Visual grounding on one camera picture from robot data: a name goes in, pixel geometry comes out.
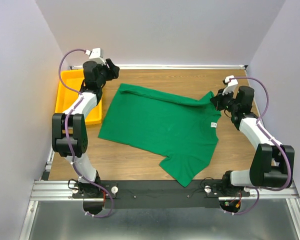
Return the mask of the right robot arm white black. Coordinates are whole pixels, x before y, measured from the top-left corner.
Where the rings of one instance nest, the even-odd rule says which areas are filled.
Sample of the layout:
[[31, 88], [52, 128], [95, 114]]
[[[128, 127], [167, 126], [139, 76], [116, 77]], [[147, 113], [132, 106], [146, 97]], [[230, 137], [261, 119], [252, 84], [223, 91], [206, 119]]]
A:
[[292, 184], [295, 150], [276, 140], [252, 112], [254, 89], [240, 86], [237, 94], [219, 89], [210, 101], [219, 111], [230, 112], [231, 122], [249, 140], [255, 154], [248, 170], [229, 170], [220, 183], [220, 191], [231, 196], [238, 188], [281, 191]]

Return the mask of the yellow plastic tray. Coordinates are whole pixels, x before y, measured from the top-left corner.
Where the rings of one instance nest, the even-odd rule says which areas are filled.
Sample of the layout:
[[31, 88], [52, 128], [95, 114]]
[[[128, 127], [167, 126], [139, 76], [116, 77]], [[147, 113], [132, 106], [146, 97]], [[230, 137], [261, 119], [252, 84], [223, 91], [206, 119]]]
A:
[[[83, 69], [64, 70], [61, 72], [61, 79], [70, 88], [79, 91], [84, 80]], [[64, 87], [59, 82], [57, 97], [55, 103], [55, 113], [63, 113], [67, 110], [78, 98], [78, 93]], [[85, 119], [86, 125], [96, 125], [102, 123], [102, 101], [98, 106], [94, 107]]]

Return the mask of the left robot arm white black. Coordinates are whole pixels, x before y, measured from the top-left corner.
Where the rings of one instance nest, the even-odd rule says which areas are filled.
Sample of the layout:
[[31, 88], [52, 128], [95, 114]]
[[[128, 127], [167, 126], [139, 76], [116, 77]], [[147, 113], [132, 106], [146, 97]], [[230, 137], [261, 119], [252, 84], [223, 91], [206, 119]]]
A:
[[83, 191], [91, 198], [97, 197], [102, 191], [111, 194], [101, 186], [98, 171], [92, 166], [88, 154], [88, 134], [86, 118], [93, 108], [97, 107], [103, 95], [107, 81], [119, 77], [120, 68], [109, 58], [103, 63], [88, 60], [83, 65], [83, 81], [80, 90], [61, 84], [78, 94], [74, 103], [63, 113], [52, 116], [52, 149], [69, 161], [77, 174], [77, 181]]

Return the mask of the green t-shirt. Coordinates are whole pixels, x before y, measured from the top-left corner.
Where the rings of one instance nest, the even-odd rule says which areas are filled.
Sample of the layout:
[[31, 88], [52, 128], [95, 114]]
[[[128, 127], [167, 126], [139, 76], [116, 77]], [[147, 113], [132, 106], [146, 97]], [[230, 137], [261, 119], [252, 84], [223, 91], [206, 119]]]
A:
[[122, 83], [98, 137], [163, 156], [160, 167], [187, 187], [210, 164], [218, 144], [221, 113], [213, 97], [211, 91], [197, 100]]

